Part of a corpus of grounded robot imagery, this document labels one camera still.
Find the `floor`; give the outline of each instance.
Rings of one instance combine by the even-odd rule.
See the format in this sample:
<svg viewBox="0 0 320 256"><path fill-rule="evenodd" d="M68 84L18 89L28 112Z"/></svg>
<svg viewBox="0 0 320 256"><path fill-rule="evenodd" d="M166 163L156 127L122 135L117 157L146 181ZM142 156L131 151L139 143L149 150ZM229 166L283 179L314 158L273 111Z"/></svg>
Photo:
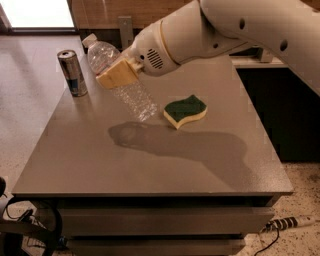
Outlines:
<svg viewBox="0 0 320 256"><path fill-rule="evenodd" d="M35 144L53 113L66 83L56 54L76 50L85 61L75 36L0 36L0 175L10 192L21 175ZM313 215L312 226L281 231L279 240L259 255L319 255L320 252L320 163L283 163L295 192L274 206L275 218ZM250 234L247 246L237 256L254 255L276 233ZM34 256L41 255L39 250ZM72 255L56 252L55 255Z"/></svg>

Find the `clear plastic bottle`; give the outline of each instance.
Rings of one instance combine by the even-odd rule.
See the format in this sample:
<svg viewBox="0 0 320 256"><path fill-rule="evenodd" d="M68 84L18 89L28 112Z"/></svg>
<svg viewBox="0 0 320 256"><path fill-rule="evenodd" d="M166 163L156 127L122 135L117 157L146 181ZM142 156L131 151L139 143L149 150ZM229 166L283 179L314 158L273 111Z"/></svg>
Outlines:
<svg viewBox="0 0 320 256"><path fill-rule="evenodd" d="M113 45L98 41L94 34L86 37L82 43L88 48L89 66L96 75L108 69L121 55ZM139 121L147 120L157 111L157 105L140 81L119 86L110 91L117 99L125 103L127 110Z"/></svg>

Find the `white bottle cap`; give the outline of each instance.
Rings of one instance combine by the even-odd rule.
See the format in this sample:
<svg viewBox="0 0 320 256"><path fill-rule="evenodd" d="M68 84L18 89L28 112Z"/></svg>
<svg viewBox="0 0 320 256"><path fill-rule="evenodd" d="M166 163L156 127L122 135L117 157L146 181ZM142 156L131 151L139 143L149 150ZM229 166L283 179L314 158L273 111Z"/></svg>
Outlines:
<svg viewBox="0 0 320 256"><path fill-rule="evenodd" d="M84 47L88 48L95 41L97 41L97 37L95 36L95 34L90 34L82 40L82 44Z"/></svg>

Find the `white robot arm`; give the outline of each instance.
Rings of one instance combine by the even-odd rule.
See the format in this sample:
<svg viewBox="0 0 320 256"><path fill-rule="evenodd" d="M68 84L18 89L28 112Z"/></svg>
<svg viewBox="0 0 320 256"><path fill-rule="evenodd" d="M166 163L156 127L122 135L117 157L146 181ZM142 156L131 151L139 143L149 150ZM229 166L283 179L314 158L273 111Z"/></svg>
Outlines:
<svg viewBox="0 0 320 256"><path fill-rule="evenodd" d="M300 0L193 1L142 30L124 55L161 76L252 45L271 51L320 95L320 13Z"/></svg>

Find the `aluminum can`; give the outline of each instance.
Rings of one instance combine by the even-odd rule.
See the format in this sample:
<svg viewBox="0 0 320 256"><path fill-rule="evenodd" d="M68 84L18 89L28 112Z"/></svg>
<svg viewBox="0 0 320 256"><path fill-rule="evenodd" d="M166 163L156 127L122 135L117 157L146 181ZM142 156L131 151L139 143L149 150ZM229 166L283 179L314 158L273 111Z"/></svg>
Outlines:
<svg viewBox="0 0 320 256"><path fill-rule="evenodd" d="M78 57L73 50L63 50L58 53L58 60L68 83L72 96L83 96L88 92Z"/></svg>

